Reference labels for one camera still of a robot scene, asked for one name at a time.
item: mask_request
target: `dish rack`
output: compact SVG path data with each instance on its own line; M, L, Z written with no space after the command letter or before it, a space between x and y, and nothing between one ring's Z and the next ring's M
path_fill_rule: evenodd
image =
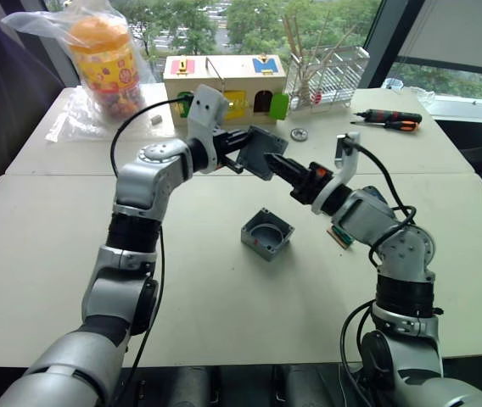
M319 47L306 59L290 54L285 92L289 108L300 110L329 109L332 105L350 105L369 53L362 47Z

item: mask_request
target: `metal washer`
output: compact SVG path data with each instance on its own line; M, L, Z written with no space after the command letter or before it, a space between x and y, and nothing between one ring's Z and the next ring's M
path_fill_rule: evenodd
M296 127L290 132L290 137L292 137L292 139L296 142L304 142L308 136L309 133L307 132L307 130L300 127Z

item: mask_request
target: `window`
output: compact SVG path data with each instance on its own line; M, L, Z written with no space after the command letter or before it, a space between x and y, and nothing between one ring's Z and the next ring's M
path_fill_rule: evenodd
M403 82L437 95L482 99L482 74L433 66L396 62L388 74Z
M127 18L141 54L157 79L169 55L290 54L283 16L295 46L363 45L380 0L110 0ZM51 11L65 0L46 0Z

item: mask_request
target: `black cable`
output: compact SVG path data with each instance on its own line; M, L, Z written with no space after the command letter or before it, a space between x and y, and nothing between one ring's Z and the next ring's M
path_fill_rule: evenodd
M414 223L412 222L412 218L414 218L414 215L417 213L417 209L414 206L410 206L410 205L407 205L404 208L411 210L411 212L408 213L407 217L398 226L393 227L392 229L387 231L383 236L377 239L377 242L375 242L369 249L369 253L367 254L367 257L369 258L369 261L371 261L371 264L374 265L375 267L378 267L378 264L373 258L373 255L377 250L378 246L383 244L384 241L389 237L394 236L398 231L403 229L405 226L409 225L410 223Z
M358 353L362 356L362 330L366 323L366 319L371 314L371 307L367 307L366 312L361 316L360 322L358 323L358 329L356 330L356 346L358 347Z
M380 398L378 397L378 391L374 386L369 386L369 394L371 395L375 407L381 407L382 403L380 402Z
M386 180L386 184L388 185L388 188L390 189L390 193L392 194L392 197L394 197L395 202L397 203L397 206L400 207L401 212L405 216L408 216L409 213L406 210L406 205L403 204L403 202L400 199L400 196L397 194L397 191L395 190L394 182L392 181L392 177L390 176L390 173L388 170L386 170L386 167L384 164L380 161L380 159L375 156L371 151L367 150L366 148L362 147L360 144L352 141L351 138L345 137L345 143L349 145L350 147L355 148L358 150L360 153L364 154L367 156L372 162L375 163L375 165L378 166L378 168L381 170L383 173L384 179Z
M369 399L365 396L363 393L362 389L356 382L355 378L352 376L352 373L350 373L349 366L347 365L346 362L346 352L345 352L345 336L346 336L346 330L349 327L350 322L354 319L358 313L360 313L363 309L370 307L371 304L373 303L374 300L367 301L366 303L360 305L357 307L354 311L352 311L349 316L346 317L345 322L343 323L343 327L341 328L341 336L339 338L339 351L341 353L341 365L343 365L343 370L345 370L346 376L349 378L350 384L352 384L352 387L356 391L356 394L360 397L361 401L367 406L367 407L373 407Z
M139 406L139 389L136 387L136 393L133 395L133 407Z
M130 123L132 123L137 117L139 117L141 114L148 112L151 109L158 108L159 106L162 106L164 104L170 104L170 103L177 103L177 102L185 102L185 101L191 101L193 99L193 95L183 95L179 98L175 99L169 99L169 100L163 100L162 102L158 102L155 104L151 104L150 106L147 106L146 108L143 108L139 110L137 113L132 115L129 119L127 119L115 133L115 136L113 137L113 141L111 142L111 147L109 150L109 157L111 159L111 167L113 167L113 172L115 173L115 176L118 176L119 171L116 167L116 162L115 162L115 148L116 148L116 142L118 142L119 137L121 136L121 133L128 127Z
M162 297L164 295L164 279L165 279L165 251L164 251L164 231L162 230L162 226L160 226L160 251L161 251L161 262L162 262L162 271L160 277L160 290L158 292L158 298L156 300L156 307L154 308L154 313L151 317L149 322L149 328L145 332L143 336L143 340L141 341L141 345L139 345L139 350L137 351L136 359L133 361L132 368L130 369L130 373L128 374L128 378L125 380L124 387L121 389L119 395L115 398L113 402L111 402L110 406L118 406L121 402L122 398L126 394L126 391L133 380L133 377L136 373L137 366L139 365L139 360L143 355L143 351L145 349L145 345L147 344L147 339L149 339L150 330L153 328L154 322L156 321L156 316L158 315L158 311L160 310L160 305L162 304Z

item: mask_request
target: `yellow panel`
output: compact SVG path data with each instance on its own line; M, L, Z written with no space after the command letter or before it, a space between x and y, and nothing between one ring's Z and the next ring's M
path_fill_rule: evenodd
M247 106L246 93L245 91L224 91L224 97L230 101L230 109L224 120L244 117L244 110Z

